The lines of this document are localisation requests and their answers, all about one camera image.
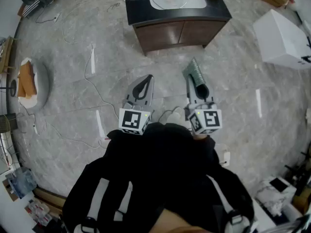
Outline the black-topped wooden sink cabinet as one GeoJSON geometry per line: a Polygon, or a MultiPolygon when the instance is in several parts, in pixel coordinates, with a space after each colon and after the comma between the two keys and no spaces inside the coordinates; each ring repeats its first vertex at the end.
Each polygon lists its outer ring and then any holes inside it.
{"type": "Polygon", "coordinates": [[[205,48],[232,16],[223,0],[201,9],[158,10],[149,0],[125,0],[128,24],[144,54],[185,46],[205,48]]]}

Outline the person's black jacket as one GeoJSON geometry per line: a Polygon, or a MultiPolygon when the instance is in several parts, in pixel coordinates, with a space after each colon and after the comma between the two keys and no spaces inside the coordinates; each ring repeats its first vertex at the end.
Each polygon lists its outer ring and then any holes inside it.
{"type": "Polygon", "coordinates": [[[131,150],[87,164],[63,206],[69,233],[149,233],[164,209],[212,233],[249,233],[252,199],[216,151],[177,124],[152,123],[131,150]]]}

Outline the pile of white parts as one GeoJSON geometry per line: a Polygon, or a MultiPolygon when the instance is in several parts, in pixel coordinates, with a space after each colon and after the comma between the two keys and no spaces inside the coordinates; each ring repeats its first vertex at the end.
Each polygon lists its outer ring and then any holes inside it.
{"type": "Polygon", "coordinates": [[[291,203],[295,192],[296,188],[285,179],[276,176],[269,176],[259,183],[255,198],[269,211],[272,216],[281,216],[283,207],[291,203]],[[269,184],[269,182],[274,178],[279,178],[288,185],[282,193],[279,193],[269,184]]]}

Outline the orange cardboard piece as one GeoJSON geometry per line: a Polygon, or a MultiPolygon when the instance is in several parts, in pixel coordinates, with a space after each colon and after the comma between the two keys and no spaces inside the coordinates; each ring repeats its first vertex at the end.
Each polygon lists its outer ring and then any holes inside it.
{"type": "Polygon", "coordinates": [[[18,79],[17,96],[30,99],[37,94],[35,87],[35,74],[33,72],[33,66],[28,60],[25,64],[20,66],[18,79]]]}

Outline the person's right forearm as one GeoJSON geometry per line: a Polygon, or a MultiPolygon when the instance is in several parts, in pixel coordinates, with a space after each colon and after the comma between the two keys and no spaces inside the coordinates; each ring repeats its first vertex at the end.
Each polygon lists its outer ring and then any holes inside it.
{"type": "Polygon", "coordinates": [[[206,134],[194,135],[194,149],[199,151],[214,151],[215,141],[206,134]]]}

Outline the small white box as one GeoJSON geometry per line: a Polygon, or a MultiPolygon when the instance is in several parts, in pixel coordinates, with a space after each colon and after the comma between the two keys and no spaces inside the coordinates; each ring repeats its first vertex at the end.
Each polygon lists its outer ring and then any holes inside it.
{"type": "Polygon", "coordinates": [[[220,162],[222,167],[228,167],[230,165],[231,153],[228,150],[228,146],[225,144],[221,145],[221,151],[223,154],[223,160],[220,162]]]}

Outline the wooden rack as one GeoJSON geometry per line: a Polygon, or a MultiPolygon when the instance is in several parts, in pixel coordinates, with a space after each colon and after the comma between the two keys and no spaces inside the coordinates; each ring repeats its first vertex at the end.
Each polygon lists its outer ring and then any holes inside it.
{"type": "Polygon", "coordinates": [[[13,42],[14,38],[9,36],[2,44],[2,55],[0,57],[0,74],[8,73],[9,69],[14,69],[14,67],[9,66],[10,53],[13,42]]]}

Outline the green scrubbing cloth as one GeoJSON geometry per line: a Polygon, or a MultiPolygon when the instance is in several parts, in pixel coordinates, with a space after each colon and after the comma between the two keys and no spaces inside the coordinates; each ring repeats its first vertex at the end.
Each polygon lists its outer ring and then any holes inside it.
{"type": "Polygon", "coordinates": [[[196,87],[200,85],[206,84],[206,81],[203,77],[203,74],[199,68],[199,65],[196,59],[193,57],[192,60],[189,62],[187,67],[182,71],[185,80],[188,79],[188,76],[191,76],[193,79],[193,83],[196,87]]]}

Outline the red white packets bag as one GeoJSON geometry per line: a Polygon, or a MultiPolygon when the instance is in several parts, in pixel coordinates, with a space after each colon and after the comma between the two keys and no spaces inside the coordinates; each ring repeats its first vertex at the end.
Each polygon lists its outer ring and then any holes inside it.
{"type": "Polygon", "coordinates": [[[37,224],[42,226],[47,226],[52,220],[49,207],[37,199],[29,200],[25,210],[37,224]]]}

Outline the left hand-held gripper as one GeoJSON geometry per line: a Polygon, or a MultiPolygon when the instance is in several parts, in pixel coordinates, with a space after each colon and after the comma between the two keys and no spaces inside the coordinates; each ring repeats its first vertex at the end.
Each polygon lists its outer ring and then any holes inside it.
{"type": "Polygon", "coordinates": [[[142,76],[127,89],[125,102],[119,110],[119,129],[124,133],[143,135],[151,121],[154,94],[153,75],[142,76]]]}

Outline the clear plastic wrapped bundle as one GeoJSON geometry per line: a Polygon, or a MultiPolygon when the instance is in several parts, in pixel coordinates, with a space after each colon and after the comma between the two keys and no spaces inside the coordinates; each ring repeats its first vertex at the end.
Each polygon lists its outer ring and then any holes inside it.
{"type": "Polygon", "coordinates": [[[30,169],[22,166],[6,175],[13,192],[22,199],[37,187],[37,182],[30,169]]]}

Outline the black flat device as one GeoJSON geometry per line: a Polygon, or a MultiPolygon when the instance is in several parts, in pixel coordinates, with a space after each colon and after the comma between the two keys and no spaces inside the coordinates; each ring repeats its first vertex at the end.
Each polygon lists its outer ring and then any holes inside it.
{"type": "Polygon", "coordinates": [[[274,187],[279,193],[282,193],[288,187],[288,185],[279,178],[274,178],[269,182],[269,184],[274,187]]]}

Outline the black tripod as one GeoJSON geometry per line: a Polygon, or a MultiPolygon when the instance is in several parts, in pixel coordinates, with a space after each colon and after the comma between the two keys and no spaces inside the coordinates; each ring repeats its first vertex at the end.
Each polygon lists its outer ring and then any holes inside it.
{"type": "Polygon", "coordinates": [[[305,186],[311,184],[311,142],[306,152],[301,152],[305,159],[301,164],[290,167],[285,165],[288,173],[285,175],[285,180],[296,188],[295,195],[300,195],[305,186]]]}

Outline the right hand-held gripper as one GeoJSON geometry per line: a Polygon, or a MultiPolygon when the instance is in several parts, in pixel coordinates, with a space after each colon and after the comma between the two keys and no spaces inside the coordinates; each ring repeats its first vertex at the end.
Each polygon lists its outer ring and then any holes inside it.
{"type": "Polygon", "coordinates": [[[208,135],[223,127],[222,111],[214,103],[214,92],[206,84],[196,87],[191,75],[187,76],[187,97],[189,104],[185,108],[186,120],[191,124],[194,135],[208,135]],[[196,104],[198,98],[204,102],[196,104]]]}

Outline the large white box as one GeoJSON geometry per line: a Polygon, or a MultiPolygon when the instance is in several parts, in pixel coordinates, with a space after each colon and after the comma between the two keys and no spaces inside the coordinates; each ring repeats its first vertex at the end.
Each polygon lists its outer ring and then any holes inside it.
{"type": "Polygon", "coordinates": [[[271,9],[253,27],[263,62],[297,70],[311,68],[311,40],[286,17],[271,9]]]}

